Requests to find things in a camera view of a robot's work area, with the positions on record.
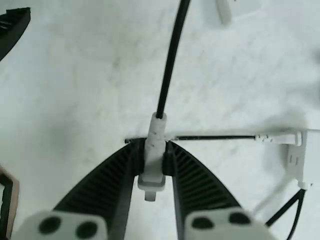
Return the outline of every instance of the white cable connector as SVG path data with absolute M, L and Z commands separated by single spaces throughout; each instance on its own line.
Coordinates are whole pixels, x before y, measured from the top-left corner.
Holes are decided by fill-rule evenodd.
M 162 172 L 163 158 L 166 151 L 165 128 L 167 116 L 162 119 L 152 115 L 148 137 L 144 143 L 144 170 L 138 177 L 138 188 L 145 191 L 145 200 L 156 200 L 156 192 L 165 188 L 166 177 Z
M 286 145 L 302 145 L 302 133 L 301 131 L 286 131 L 276 132 L 269 134 L 255 135 L 254 140 L 261 143 L 273 143 L 273 144 L 286 144 Z
M 307 190 L 320 182 L 320 130 L 301 130 L 302 144 L 289 145 L 286 170 L 298 180 L 298 186 Z

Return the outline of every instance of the black wire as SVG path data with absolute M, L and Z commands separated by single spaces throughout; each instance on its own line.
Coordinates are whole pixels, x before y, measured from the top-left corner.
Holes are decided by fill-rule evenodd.
M 291 231 L 290 231 L 289 236 L 288 236 L 288 238 L 286 240 L 290 240 L 292 238 L 292 236 L 294 235 L 294 233 L 295 233 L 295 230 L 296 230 L 296 227 L 297 227 L 297 224 L 298 224 L 298 220 L 299 220 L 299 217 L 300 217 L 300 213 L 301 213 L 302 203 L 304 202 L 304 198 L 305 198 L 305 193 L 306 193 L 306 190 L 301 189 L 299 191 L 298 207 L 296 209 L 296 214 L 295 214 L 295 218 L 294 218 L 294 222 L 293 222 Z
M 266 223 L 267 227 L 274 224 L 295 202 L 299 199 L 300 190 L 282 207 L 277 211 Z
M 297 224 L 298 224 L 298 220 L 299 220 L 299 217 L 300 217 L 302 204 L 303 204 L 304 198 L 305 198 L 305 193 L 306 193 L 306 190 L 300 189 L 282 208 L 280 208 L 279 211 L 276 212 L 275 215 L 273 215 L 265 223 L 265 225 L 270 227 L 272 224 L 274 224 L 275 221 L 277 221 L 298 200 L 298 207 L 296 209 L 294 222 L 293 222 L 291 231 L 290 231 L 290 233 L 289 233 L 289 235 L 288 235 L 288 237 L 286 239 L 286 240 L 290 240 L 292 238 L 292 236 L 294 235 L 296 227 L 297 227 Z
M 175 65 L 175 59 L 177 54 L 177 49 L 179 45 L 179 40 L 184 26 L 186 14 L 188 11 L 190 0 L 181 0 L 178 13 L 176 15 L 173 32 L 171 36 L 171 42 L 169 46 L 168 56 L 166 59 L 166 65 L 164 69 L 164 75 L 162 80 L 162 87 L 158 102 L 158 108 L 156 111 L 156 118 L 162 119 L 164 116 L 166 100 L 169 91 L 170 80 L 172 76 L 172 71 Z
M 128 144 L 135 140 L 146 139 L 145 137 L 138 138 L 126 138 L 125 144 Z M 236 140 L 236 139 L 255 139 L 253 135 L 220 135 L 220 136 L 176 136 L 173 141 L 194 141 L 194 140 Z

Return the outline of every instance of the black plastic part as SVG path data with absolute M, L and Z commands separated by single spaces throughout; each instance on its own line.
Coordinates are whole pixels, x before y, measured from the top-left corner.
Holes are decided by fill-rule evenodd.
M 209 230 L 214 228 L 214 223 L 207 217 L 197 217 L 192 221 L 194 229 Z
M 242 139 L 252 139 L 256 137 L 254 135 L 182 135 L 175 136 L 172 141 L 211 141 L 211 140 L 242 140 Z M 138 138 L 126 138 L 124 143 L 128 144 L 132 141 L 146 139 L 143 137 Z
M 144 141 L 126 145 L 89 173 L 54 208 L 104 218 L 109 240 L 125 236 L 134 178 L 143 171 Z
M 0 15 L 0 61 L 18 42 L 30 22 L 30 8 L 7 10 Z
M 117 151 L 78 183 L 54 209 L 101 216 L 107 223 L 108 239 L 124 239 L 134 178 L 144 170 L 144 146 L 145 139 L 138 139 Z M 240 206 L 204 165 L 171 141 L 166 144 L 162 172 L 172 176 L 179 240 L 184 239 L 188 214 Z M 200 220 L 195 226 L 211 225 Z
M 13 182 L 6 175 L 0 174 L 0 184 L 4 186 L 0 209 L 0 239 L 2 240 L 7 235 Z
M 240 207 L 226 187 L 189 152 L 173 142 L 167 143 L 164 173 L 173 173 L 173 193 L 178 239 L 184 239 L 186 217 L 195 211 Z
M 242 212 L 234 212 L 229 216 L 229 222 L 235 225 L 249 225 L 250 219 Z
M 39 225 L 39 232 L 43 235 L 55 233 L 61 225 L 61 218 L 58 216 L 50 216 L 44 219 Z
M 90 239 L 96 235 L 98 226 L 95 222 L 86 221 L 80 224 L 76 229 L 76 236 L 79 239 Z
M 296 213 L 295 213 L 295 217 L 294 217 L 292 228 L 291 228 L 290 233 L 289 233 L 289 235 L 288 235 L 286 240 L 291 240 L 293 235 L 294 235 L 294 233 L 295 233 L 296 227 L 298 225 L 301 209 L 302 209 L 302 204 L 303 204 L 304 198 L 305 198 L 305 193 L 306 193 L 306 190 L 300 189 L 298 207 L 296 209 Z

